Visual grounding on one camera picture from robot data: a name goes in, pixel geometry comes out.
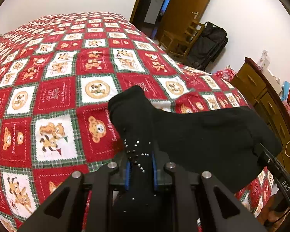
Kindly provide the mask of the person's right hand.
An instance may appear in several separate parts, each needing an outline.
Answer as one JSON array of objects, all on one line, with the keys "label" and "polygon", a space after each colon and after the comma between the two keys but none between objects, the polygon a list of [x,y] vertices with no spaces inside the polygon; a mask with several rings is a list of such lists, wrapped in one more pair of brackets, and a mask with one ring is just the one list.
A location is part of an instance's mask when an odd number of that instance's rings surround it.
[{"label": "person's right hand", "polygon": [[268,226],[267,231],[276,231],[284,222],[286,216],[290,212],[290,208],[288,207],[283,212],[277,212],[273,209],[273,204],[268,201],[264,207],[264,211],[264,221],[267,220],[269,223],[271,223],[271,225]]}]

